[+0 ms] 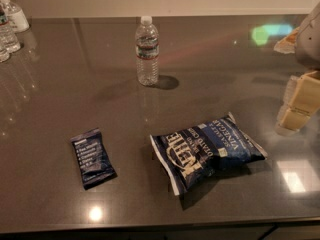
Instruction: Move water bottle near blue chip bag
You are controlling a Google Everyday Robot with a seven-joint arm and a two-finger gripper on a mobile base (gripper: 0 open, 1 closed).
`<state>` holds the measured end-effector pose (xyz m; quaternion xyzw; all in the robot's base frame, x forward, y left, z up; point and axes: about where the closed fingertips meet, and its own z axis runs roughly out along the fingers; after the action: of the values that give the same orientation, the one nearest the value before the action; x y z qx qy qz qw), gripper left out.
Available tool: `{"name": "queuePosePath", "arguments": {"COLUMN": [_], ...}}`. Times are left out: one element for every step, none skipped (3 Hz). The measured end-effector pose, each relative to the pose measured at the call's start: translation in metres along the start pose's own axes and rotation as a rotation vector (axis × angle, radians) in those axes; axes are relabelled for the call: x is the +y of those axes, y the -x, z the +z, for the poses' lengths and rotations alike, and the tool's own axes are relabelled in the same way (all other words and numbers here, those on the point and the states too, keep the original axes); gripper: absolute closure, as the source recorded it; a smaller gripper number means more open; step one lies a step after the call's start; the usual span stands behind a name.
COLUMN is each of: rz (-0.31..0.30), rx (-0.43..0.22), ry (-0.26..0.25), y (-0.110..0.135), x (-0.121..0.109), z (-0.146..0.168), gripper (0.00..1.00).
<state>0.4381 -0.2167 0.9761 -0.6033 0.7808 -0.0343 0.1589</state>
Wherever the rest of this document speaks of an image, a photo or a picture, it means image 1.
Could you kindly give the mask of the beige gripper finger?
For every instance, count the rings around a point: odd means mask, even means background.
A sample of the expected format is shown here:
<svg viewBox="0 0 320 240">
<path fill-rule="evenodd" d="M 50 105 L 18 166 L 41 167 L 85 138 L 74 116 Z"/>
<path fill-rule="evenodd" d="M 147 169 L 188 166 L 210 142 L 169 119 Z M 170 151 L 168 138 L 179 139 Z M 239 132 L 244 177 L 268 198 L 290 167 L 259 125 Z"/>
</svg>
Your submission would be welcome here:
<svg viewBox="0 0 320 240">
<path fill-rule="evenodd" d="M 299 114 L 298 110 L 291 108 L 289 106 L 289 102 L 296 90 L 298 80 L 299 80 L 298 76 L 291 75 L 287 82 L 286 89 L 283 95 L 283 104 L 279 109 L 277 119 L 276 119 L 276 124 L 275 124 L 275 132 L 278 135 L 292 136 L 293 134 L 298 132 L 298 129 L 289 128 L 288 126 L 284 126 L 282 124 L 282 121 L 285 119 L 286 113 L 294 114 L 294 116 L 297 116 Z"/>
<path fill-rule="evenodd" d="M 294 116 L 286 113 L 282 124 L 299 131 L 320 109 L 320 72 L 311 71 L 298 77 L 297 87 L 289 106 L 298 110 L 299 114 Z"/>
</svg>

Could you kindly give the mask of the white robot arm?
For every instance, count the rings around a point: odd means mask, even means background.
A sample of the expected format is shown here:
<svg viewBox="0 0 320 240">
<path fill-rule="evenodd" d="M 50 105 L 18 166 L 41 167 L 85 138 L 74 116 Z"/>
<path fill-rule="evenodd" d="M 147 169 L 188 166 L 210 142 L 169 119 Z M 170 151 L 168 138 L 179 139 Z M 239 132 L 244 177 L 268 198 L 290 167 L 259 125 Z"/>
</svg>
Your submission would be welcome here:
<svg viewBox="0 0 320 240">
<path fill-rule="evenodd" d="M 275 125 L 275 131 L 282 136 L 297 133 L 320 109 L 320 3 L 275 49 L 283 51 L 288 46 L 308 72 L 291 76 L 287 82 Z"/>
</svg>

